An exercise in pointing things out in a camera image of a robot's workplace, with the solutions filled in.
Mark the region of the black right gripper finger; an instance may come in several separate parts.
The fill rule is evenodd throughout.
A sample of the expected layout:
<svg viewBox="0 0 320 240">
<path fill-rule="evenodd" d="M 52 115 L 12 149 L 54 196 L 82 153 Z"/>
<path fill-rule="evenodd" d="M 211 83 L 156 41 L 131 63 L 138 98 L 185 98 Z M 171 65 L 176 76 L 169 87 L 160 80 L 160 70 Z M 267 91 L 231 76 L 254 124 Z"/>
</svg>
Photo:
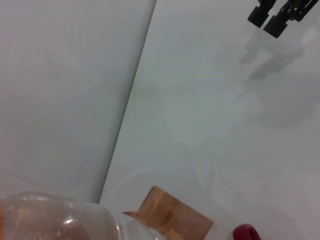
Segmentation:
<svg viewBox="0 0 320 240">
<path fill-rule="evenodd" d="M 269 11 L 273 8 L 276 0 L 258 0 L 259 6 L 256 6 L 247 20 L 260 28 L 269 16 Z"/>
<path fill-rule="evenodd" d="M 316 0 L 288 0 L 263 30 L 277 39 L 288 26 L 288 21 L 302 21 L 315 5 Z"/>
</svg>

